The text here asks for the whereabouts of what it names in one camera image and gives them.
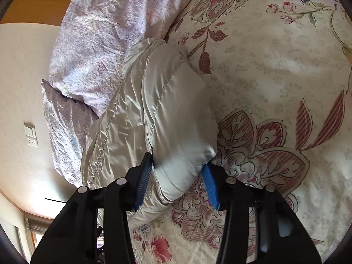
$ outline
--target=silver screw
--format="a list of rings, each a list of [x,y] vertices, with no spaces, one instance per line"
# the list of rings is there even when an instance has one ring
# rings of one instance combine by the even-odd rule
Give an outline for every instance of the silver screw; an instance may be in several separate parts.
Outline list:
[[[119,178],[116,180],[116,183],[119,185],[123,185],[123,184],[127,183],[127,180],[125,178]]]
[[[80,194],[84,194],[87,190],[88,190],[88,188],[83,185],[83,186],[79,187],[77,191],[78,191]]]
[[[267,185],[266,187],[265,187],[265,189],[268,191],[268,192],[274,192],[275,191],[275,187],[274,186],[272,186],[272,185]]]
[[[235,183],[236,183],[236,179],[233,178],[233,177],[228,177],[228,178],[226,179],[226,183],[228,183],[228,184],[235,184]]]

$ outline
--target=beige wall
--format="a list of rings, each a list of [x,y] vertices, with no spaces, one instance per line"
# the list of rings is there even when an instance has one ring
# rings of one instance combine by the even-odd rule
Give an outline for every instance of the beige wall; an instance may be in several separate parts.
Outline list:
[[[23,211],[54,218],[74,192],[53,166],[41,79],[59,27],[0,24],[0,189]],[[27,145],[23,123],[36,127],[39,147]]]
[[[3,218],[8,223],[18,228],[24,256],[26,260],[30,262],[32,254],[27,241],[24,213],[13,206],[2,194],[0,194],[0,218]]]

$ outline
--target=power socket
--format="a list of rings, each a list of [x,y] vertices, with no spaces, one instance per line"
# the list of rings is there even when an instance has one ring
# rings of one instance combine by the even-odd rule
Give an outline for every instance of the power socket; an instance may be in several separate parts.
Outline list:
[[[38,147],[38,140],[36,138],[27,137],[28,145]]]

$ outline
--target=mattress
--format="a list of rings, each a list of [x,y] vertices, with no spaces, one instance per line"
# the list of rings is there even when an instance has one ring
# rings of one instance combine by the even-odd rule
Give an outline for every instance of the mattress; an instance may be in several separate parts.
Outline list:
[[[247,185],[274,185],[327,259],[352,221],[352,22],[340,2],[192,0],[165,40],[186,47],[206,83],[213,162]],[[224,220],[200,177],[131,232],[138,262],[214,263]]]

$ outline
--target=floral bed sheet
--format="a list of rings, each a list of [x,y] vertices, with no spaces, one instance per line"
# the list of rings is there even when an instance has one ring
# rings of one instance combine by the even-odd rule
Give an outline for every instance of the floral bed sheet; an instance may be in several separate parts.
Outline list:
[[[352,222],[352,22],[338,0],[192,0],[165,40],[184,45],[219,124],[214,163],[274,185],[324,261]],[[249,211],[248,261],[255,220]],[[225,214],[200,177],[131,232],[139,263],[215,263]]]

